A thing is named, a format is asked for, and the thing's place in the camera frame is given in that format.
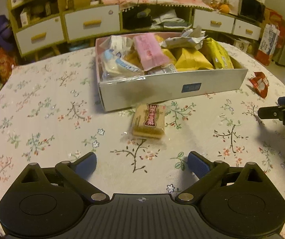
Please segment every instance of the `drawer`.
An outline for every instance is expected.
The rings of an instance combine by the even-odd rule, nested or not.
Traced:
[[[255,25],[252,25],[241,20],[236,20],[232,30],[233,35],[252,38],[255,40],[259,39],[261,28]]]
[[[120,31],[118,10],[110,5],[65,14],[69,40]]]
[[[231,33],[234,18],[216,12],[195,10],[194,28],[199,25],[202,29]]]
[[[22,55],[64,40],[61,18],[55,17],[16,34]]]

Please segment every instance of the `tablecloth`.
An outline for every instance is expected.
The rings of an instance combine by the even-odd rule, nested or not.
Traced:
[[[0,199],[29,162],[53,167],[90,151],[97,168],[89,181],[109,196],[175,195],[197,181],[187,167],[192,150],[231,166],[258,163],[285,199],[285,126],[257,116],[285,96],[285,86],[249,55],[223,46],[249,69],[241,88],[165,102],[161,143],[126,138],[134,109],[103,111],[94,48],[16,68],[0,91]],[[254,71],[269,80],[266,99],[248,80]]]

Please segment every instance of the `crumpled red wrapper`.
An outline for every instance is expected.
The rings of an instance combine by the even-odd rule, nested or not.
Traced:
[[[249,79],[253,84],[256,92],[264,99],[267,96],[267,88],[269,87],[269,81],[262,72],[255,72],[255,77]]]

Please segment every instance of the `metal pin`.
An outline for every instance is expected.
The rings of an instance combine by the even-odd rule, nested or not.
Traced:
[[[106,195],[103,193],[95,193],[91,196],[91,199],[95,201],[102,201],[106,199]]]
[[[178,195],[178,198],[183,201],[190,201],[194,198],[194,196],[190,193],[181,193]]]

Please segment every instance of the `ribbed black surface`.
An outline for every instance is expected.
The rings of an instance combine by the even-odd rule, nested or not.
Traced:
[[[231,239],[232,237],[215,231],[201,219],[194,207],[177,204],[169,195],[115,194],[111,202],[90,207],[84,219],[71,230],[52,238]],[[268,239],[279,238],[281,238],[279,235],[268,237]]]

